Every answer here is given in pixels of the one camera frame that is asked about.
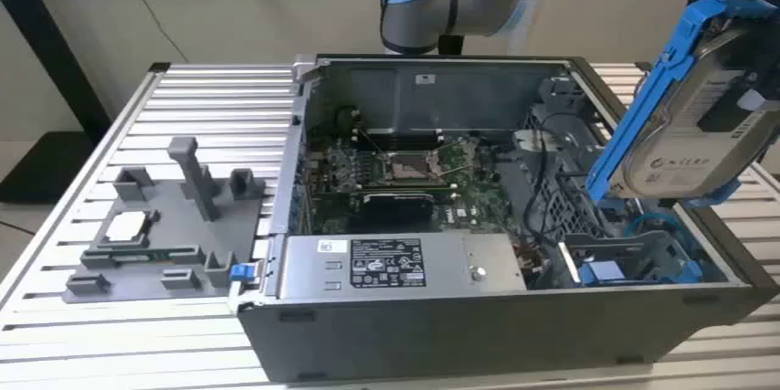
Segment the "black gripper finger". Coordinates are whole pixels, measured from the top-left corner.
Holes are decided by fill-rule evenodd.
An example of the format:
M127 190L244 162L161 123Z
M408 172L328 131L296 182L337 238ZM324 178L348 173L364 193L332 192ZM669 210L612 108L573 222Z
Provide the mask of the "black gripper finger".
M705 133L745 133L751 115L763 109L765 98L759 88L759 73L744 74L701 116L697 126Z

